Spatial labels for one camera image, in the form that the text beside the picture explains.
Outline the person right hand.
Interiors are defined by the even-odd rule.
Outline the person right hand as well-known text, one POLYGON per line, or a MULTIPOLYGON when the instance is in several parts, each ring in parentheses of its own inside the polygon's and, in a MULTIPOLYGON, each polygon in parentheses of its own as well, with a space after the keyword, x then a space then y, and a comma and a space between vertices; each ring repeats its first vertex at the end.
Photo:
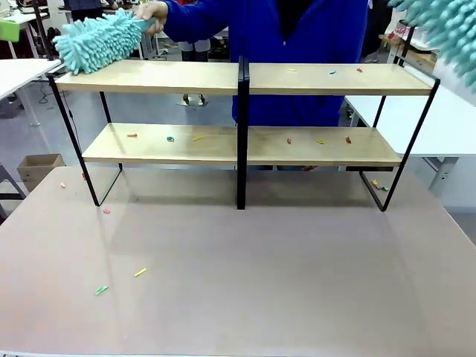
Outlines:
POLYGON ((135 17, 137 19, 143 19, 146 22, 153 19, 146 33, 154 34, 163 31, 167 22, 167 14, 168 6, 164 1, 151 1, 141 4, 137 9, 135 17))

